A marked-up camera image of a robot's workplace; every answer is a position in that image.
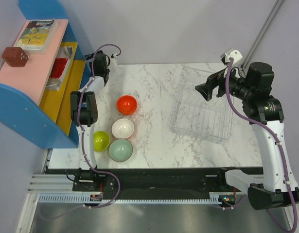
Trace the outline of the clear wire dish rack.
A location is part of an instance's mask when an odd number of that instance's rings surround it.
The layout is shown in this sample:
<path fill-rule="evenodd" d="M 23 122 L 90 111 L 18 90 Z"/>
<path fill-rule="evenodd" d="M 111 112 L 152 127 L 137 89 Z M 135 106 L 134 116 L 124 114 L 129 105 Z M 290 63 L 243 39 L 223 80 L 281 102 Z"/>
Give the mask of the clear wire dish rack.
<path fill-rule="evenodd" d="M 220 143 L 231 136 L 233 112 L 225 96 L 216 97 L 217 88 L 209 102 L 195 90 L 209 75 L 210 71 L 182 69 L 168 125 L 174 133 Z"/>

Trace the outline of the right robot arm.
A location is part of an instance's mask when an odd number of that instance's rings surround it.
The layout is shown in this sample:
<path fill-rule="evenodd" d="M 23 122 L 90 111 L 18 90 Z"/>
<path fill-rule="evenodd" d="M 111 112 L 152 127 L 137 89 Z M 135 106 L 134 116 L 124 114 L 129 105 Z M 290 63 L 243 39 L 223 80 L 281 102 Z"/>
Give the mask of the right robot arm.
<path fill-rule="evenodd" d="M 210 75 L 206 82 L 195 86 L 206 101 L 218 88 L 217 97 L 234 96 L 242 101 L 244 115 L 255 133 L 262 158 L 263 177 L 248 175 L 242 170 L 227 171 L 216 179 L 222 191 L 230 188 L 245 193 L 255 210 L 292 206 L 299 203 L 299 185 L 291 170 L 284 137 L 284 114 L 280 101 L 270 92 L 274 72 L 272 66 L 254 62 L 245 77 L 236 77 L 227 67 Z"/>

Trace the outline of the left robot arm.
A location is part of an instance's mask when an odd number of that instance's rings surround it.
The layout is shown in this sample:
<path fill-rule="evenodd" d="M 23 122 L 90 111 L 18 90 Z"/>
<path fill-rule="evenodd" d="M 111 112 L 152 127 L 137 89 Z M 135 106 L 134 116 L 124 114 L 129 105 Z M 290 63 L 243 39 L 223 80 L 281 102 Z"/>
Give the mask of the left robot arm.
<path fill-rule="evenodd" d="M 70 94 L 71 119 L 76 125 L 79 136 L 79 172 L 78 182 L 95 191 L 100 187 L 100 178 L 91 168 L 96 168 L 94 156 L 94 125 L 98 119 L 98 109 L 95 94 L 108 82 L 110 59 L 101 50 L 89 56 L 91 60 L 91 76 L 88 82 L 78 91 Z"/>

